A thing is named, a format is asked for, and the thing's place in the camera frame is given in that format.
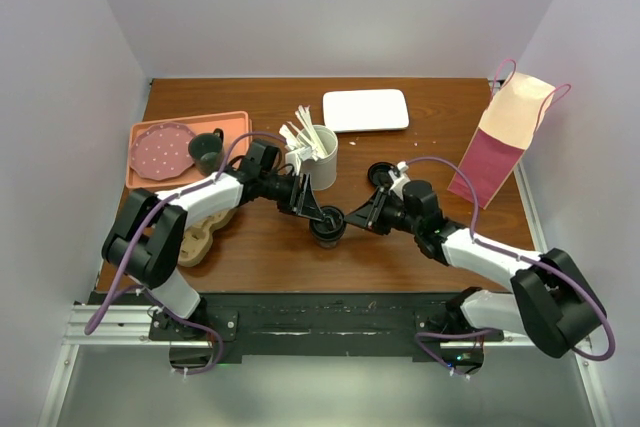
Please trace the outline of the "black coffee cup lid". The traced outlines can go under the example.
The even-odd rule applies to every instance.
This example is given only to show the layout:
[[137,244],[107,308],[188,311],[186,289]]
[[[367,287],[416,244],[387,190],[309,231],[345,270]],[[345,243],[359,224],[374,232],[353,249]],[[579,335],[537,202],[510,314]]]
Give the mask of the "black coffee cup lid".
[[341,209],[326,205],[321,208],[322,218],[311,219],[309,229],[319,241],[335,242],[342,238],[346,230],[345,216]]

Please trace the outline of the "pink paper gift bag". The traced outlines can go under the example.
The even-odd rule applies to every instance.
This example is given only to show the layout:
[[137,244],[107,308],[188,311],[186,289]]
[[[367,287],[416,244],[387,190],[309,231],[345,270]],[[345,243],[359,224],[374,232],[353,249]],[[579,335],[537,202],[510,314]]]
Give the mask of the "pink paper gift bag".
[[521,160],[547,111],[571,90],[512,69],[495,91],[459,163],[448,190],[487,207]]

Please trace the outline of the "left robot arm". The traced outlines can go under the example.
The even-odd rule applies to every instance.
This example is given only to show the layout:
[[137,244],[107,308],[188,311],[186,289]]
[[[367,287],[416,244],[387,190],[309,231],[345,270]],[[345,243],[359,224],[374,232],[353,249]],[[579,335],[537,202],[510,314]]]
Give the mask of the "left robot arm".
[[164,193],[132,191],[102,247],[102,258],[116,268],[116,274],[90,326],[102,320],[116,299],[121,278],[127,276],[173,314],[171,325],[177,333],[185,339],[200,337],[207,327],[205,301],[177,268],[184,233],[207,217],[258,198],[275,202],[283,214],[307,219],[318,241],[340,240],[346,227],[344,214],[318,205],[310,175],[279,173],[279,153],[274,144],[253,140],[236,167]]

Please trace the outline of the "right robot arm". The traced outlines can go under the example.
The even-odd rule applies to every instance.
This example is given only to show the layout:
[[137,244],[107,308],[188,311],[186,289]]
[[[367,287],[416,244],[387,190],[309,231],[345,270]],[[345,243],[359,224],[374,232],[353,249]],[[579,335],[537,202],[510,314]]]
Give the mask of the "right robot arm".
[[509,331],[560,358],[607,319],[570,255],[560,249],[514,249],[472,233],[443,214],[426,181],[410,181],[399,193],[379,187],[345,221],[377,235],[409,233],[427,258],[505,288],[503,294],[476,290],[446,314],[446,329],[456,339],[469,339],[478,330]]

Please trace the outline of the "white cylindrical holder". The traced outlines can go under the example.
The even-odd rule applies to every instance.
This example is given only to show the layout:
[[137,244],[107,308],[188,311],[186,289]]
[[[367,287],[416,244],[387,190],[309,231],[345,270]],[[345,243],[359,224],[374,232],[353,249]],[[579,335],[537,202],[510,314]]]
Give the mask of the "white cylindrical holder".
[[306,160],[301,164],[300,173],[309,174],[314,191],[330,188],[337,177],[338,138],[336,134],[323,125],[314,126],[328,156],[319,160]]

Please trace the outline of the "white paper stir sticks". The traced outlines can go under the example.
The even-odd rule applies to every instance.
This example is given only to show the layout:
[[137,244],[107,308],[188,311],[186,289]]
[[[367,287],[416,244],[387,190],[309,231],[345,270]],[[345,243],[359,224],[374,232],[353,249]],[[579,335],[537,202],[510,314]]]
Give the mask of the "white paper stir sticks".
[[290,151],[309,148],[312,159],[327,158],[329,152],[320,138],[319,128],[313,123],[310,107],[299,105],[294,115],[297,123],[288,121],[279,129],[287,148]]

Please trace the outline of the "white rectangular plate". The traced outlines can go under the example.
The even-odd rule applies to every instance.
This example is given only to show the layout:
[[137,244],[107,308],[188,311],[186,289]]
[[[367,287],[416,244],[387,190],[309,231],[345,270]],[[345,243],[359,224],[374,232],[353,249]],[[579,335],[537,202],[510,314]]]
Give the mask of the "white rectangular plate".
[[398,89],[326,92],[324,125],[335,133],[395,131],[409,127],[406,98]]

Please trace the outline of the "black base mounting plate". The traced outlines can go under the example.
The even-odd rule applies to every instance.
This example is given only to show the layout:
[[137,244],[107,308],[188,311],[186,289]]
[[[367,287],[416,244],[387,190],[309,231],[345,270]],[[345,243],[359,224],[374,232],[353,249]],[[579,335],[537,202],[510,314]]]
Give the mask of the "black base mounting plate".
[[515,300],[460,293],[208,293],[193,321],[217,331],[223,361],[249,355],[410,357],[473,333],[496,343],[524,327]]

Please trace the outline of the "pink plastic tray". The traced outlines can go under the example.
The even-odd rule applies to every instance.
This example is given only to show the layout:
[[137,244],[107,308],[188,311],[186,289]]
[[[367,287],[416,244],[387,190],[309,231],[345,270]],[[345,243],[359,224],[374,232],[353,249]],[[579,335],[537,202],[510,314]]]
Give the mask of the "pink plastic tray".
[[[132,132],[135,127],[153,125],[156,123],[175,121],[186,124],[196,135],[212,132],[215,128],[221,128],[224,131],[224,147],[228,148],[231,143],[240,135],[249,132],[252,122],[246,111],[230,111],[218,114],[206,114],[200,116],[178,117],[173,119],[162,119],[158,121],[139,122],[134,124],[130,129],[129,146],[132,139]],[[193,165],[185,173],[179,177],[166,181],[150,181],[138,177],[128,165],[125,177],[125,185],[128,189],[145,188],[148,190],[164,190],[181,185],[189,184],[197,180],[202,180],[203,176],[196,170]]]

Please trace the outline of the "cardboard cup carrier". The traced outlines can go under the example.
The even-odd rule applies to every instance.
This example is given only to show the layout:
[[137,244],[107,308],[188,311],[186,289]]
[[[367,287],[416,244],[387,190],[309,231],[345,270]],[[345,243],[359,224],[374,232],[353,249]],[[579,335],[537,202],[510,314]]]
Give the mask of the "cardboard cup carrier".
[[179,251],[178,265],[192,268],[201,263],[213,245],[214,233],[225,228],[235,213],[235,209],[225,210],[187,228]]

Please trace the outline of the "dark green mug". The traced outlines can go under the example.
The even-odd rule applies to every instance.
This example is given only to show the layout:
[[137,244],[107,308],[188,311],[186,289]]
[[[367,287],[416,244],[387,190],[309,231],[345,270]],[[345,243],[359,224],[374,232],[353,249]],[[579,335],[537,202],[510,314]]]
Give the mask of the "dark green mug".
[[224,131],[215,128],[196,135],[188,144],[188,153],[196,170],[204,177],[210,176],[219,169],[225,156]]

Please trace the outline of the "pink dotted plate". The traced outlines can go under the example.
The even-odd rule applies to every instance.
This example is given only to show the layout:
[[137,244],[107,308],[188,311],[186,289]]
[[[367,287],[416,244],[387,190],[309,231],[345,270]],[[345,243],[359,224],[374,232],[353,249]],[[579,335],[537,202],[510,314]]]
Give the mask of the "pink dotted plate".
[[140,178],[166,181],[194,165],[189,144],[196,133],[186,124],[166,121],[133,129],[129,168]]

